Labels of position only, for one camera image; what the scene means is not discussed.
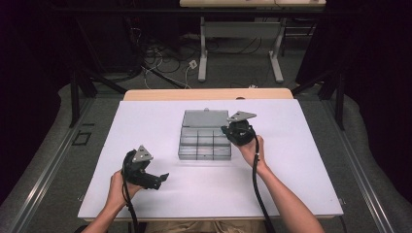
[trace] table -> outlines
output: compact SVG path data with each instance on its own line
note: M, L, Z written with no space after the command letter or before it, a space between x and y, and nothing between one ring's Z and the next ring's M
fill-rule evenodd
M111 175L126 153L144 145L154 156L153 175L170 173L160 190L142 190L132 200L140 221L263 219L252 185L252 168L232 147L230 161L178 158L186 109L255 113L250 119L265 139L266 159L277 176L318 217L343 215L297 100L282 88L130 90L116 113L78 217L94 219L104 206ZM260 179L270 216L279 213ZM130 220L124 208L117 220Z
M326 0L181 0L181 7L189 8L322 8ZM286 19L277 22L208 22L200 18L200 62L198 80L206 81L207 50L206 38L275 38L273 48L269 51L269 59L276 83L284 81L279 66L278 54L284 37Z

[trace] white plug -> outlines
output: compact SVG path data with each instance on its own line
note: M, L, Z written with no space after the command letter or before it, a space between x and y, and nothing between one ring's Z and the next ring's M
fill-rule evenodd
M197 67L197 63L196 63L196 61L195 60L192 60L191 62L189 62L189 66L190 66L190 68L193 70L194 68L196 68Z

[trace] person's left hand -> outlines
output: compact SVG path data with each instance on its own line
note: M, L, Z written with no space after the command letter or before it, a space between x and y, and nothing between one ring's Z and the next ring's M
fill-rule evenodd
M137 191L142 189L142 186L127 183L127 189L129 191L130 199L136 194ZM106 208L121 210L124 207L126 201L123 196L123 176L121 171L117 171L111 178L109 194L106 201Z

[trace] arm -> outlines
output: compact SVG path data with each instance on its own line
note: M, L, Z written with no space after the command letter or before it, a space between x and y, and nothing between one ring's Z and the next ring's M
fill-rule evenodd
M259 162L257 174L266 184L279 213L291 232L324 232L324 229L305 204L288 189L270 170L264 160L263 139L257 136L259 143ZM256 141L238 147L245 160L253 166Z
M142 187L128 183L127 188L132 198L138 190ZM112 224L119 211L126 204L123 194L123 178L120 171L117 171L111 178L109 194L103 210L94 219L94 221L88 225L88 227L82 231L82 233L99 233L106 232L110 224Z

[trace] beige pants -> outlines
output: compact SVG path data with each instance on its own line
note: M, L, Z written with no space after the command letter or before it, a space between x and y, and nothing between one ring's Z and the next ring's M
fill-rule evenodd
M266 233L261 220L153 221L145 233Z

